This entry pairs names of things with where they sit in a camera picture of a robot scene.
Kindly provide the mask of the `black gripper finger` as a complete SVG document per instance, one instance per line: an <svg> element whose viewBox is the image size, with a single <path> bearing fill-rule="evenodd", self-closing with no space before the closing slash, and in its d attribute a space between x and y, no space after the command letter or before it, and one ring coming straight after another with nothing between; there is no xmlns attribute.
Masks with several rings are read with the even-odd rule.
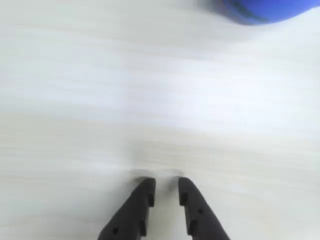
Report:
<svg viewBox="0 0 320 240"><path fill-rule="evenodd" d="M155 206L156 179L143 179L101 230L98 240L140 240L147 236L149 210Z"/></svg>
<svg viewBox="0 0 320 240"><path fill-rule="evenodd" d="M184 207L186 231L192 239L230 239L200 190L189 178L178 179L178 195L179 204Z"/></svg>

